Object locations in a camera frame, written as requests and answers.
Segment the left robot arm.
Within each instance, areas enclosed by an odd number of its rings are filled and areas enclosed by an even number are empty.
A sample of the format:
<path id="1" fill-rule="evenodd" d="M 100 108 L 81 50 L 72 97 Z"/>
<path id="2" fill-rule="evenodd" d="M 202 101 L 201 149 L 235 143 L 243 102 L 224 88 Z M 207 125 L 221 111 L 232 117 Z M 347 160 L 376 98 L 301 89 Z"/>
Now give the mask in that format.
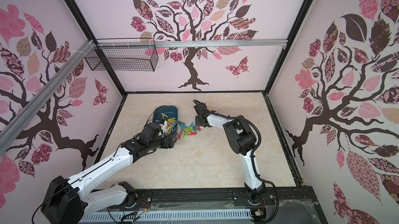
<path id="1" fill-rule="evenodd" d="M 100 191 L 95 188 L 157 149 L 173 148 L 177 139 L 176 133 L 163 129 L 162 125 L 147 123 L 140 133 L 92 167 L 68 178 L 53 179 L 40 206 L 41 213 L 51 224 L 77 224 L 83 217 L 110 206 L 134 207 L 137 190 L 126 181 Z"/>

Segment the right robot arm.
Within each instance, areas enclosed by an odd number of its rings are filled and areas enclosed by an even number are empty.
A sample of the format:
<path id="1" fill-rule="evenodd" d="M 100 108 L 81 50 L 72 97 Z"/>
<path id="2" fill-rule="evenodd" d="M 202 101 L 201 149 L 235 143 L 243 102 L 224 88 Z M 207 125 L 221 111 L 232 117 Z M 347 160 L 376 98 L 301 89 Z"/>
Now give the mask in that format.
<path id="1" fill-rule="evenodd" d="M 196 125 L 200 127 L 217 127 L 224 130 L 231 150 L 240 156 L 244 170 L 246 195 L 252 204 L 262 201 L 267 192 L 266 183 L 260 179 L 255 158 L 257 138 L 255 128 L 243 116 L 230 117 L 209 110 L 205 103 L 193 101 L 197 113 Z"/>

